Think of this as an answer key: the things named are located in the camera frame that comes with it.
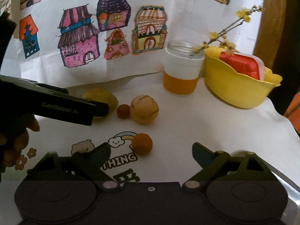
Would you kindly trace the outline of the person's hand on gripper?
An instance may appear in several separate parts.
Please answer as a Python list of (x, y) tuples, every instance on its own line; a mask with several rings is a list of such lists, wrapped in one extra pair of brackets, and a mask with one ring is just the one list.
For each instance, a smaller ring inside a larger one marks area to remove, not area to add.
[(29, 144), (28, 129), (40, 131), (40, 125), (35, 116), (1, 115), (1, 174), (6, 168), (16, 165), (23, 149)]

